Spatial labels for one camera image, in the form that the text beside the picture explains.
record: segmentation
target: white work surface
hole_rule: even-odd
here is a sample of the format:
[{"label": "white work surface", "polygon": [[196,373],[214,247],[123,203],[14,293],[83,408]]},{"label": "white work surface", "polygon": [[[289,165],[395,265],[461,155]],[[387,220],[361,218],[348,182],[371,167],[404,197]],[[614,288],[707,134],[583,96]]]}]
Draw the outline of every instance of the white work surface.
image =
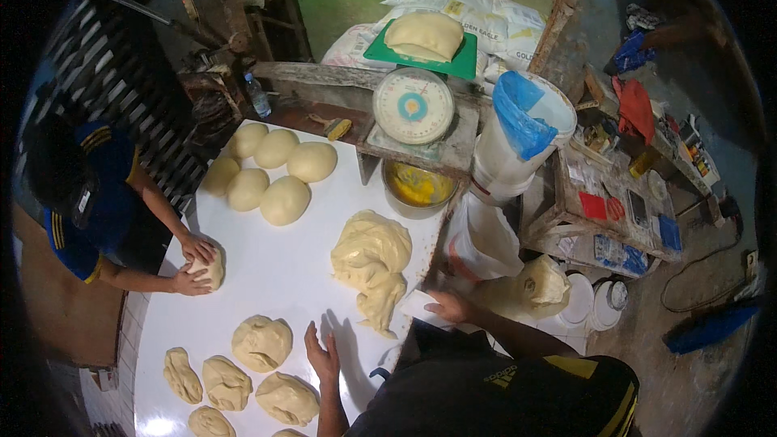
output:
[{"label": "white work surface", "polygon": [[[326,141],[305,132],[299,140]],[[321,337],[332,327],[337,338],[342,371],[340,396],[348,420],[353,422],[364,411],[383,378],[367,375],[379,365],[393,369],[410,328],[410,318],[395,310],[390,329],[399,337],[387,339],[370,327],[356,323],[364,317],[356,308],[357,291],[345,287],[332,276],[329,252],[334,248],[348,218],[362,209],[372,209],[396,219],[410,231],[413,252],[403,271],[407,293],[427,274],[442,211],[423,220],[405,219],[386,202],[379,169],[364,187],[359,178],[356,149],[342,142],[333,144],[338,160],[327,179],[310,185],[312,198],[305,213],[286,227],[273,227],[259,209],[236,212],[226,199],[197,191],[196,209],[188,218],[189,228],[218,242],[225,252],[224,284],[207,296],[155,293],[145,317],[138,364],[135,371],[135,430],[138,437],[192,435],[187,427],[189,414],[209,405],[208,396],[197,405],[177,397],[162,376],[165,352],[176,346],[189,353],[189,364],[202,380],[202,363],[222,354],[250,376],[253,391],[271,373],[256,373],[231,354],[232,332],[250,316],[261,314],[284,319],[294,335],[291,354],[277,371],[294,375],[316,389],[318,377],[308,362],[303,337],[308,323],[316,322]],[[252,158],[243,168],[255,168]],[[267,170],[270,180],[287,174],[286,167]],[[171,276],[184,263],[178,240],[172,239],[160,275]],[[242,412],[223,412],[238,437],[272,435],[289,428],[262,410],[253,394]],[[316,435],[318,417],[307,427],[293,427],[306,435]]]}]

